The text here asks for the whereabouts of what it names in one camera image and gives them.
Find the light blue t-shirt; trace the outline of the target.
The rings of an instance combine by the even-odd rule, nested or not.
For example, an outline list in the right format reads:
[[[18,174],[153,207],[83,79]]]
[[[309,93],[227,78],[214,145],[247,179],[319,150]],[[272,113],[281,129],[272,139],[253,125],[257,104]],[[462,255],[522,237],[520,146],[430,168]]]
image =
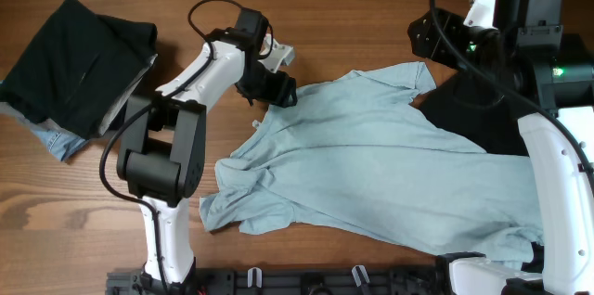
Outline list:
[[[530,262],[544,241],[531,161],[429,122],[412,100],[434,87],[422,62],[301,87],[295,106],[271,107],[215,164],[204,227],[261,235],[314,224],[432,255]]]

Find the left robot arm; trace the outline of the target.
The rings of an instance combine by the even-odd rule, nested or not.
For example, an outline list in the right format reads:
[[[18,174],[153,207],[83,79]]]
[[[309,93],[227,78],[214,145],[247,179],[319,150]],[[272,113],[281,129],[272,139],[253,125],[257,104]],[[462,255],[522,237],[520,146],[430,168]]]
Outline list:
[[[128,185],[113,196],[139,205],[148,257],[133,272],[110,273],[109,294],[199,294],[189,240],[189,199],[203,174],[208,112],[230,87],[249,102],[292,107],[296,81],[282,71],[291,46],[279,44],[268,19],[242,8],[236,24],[204,35],[198,57],[153,98],[131,96],[123,126],[110,140],[120,146],[118,176]]]

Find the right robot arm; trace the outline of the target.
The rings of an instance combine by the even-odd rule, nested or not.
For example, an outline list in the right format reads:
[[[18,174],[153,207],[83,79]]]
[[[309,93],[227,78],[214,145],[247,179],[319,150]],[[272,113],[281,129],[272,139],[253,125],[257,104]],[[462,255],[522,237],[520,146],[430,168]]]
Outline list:
[[[544,227],[543,269],[525,273],[478,252],[437,258],[435,294],[589,294],[593,290],[593,57],[563,29],[562,0],[471,0],[407,29],[413,53],[458,71],[468,108],[505,104],[532,163]]]

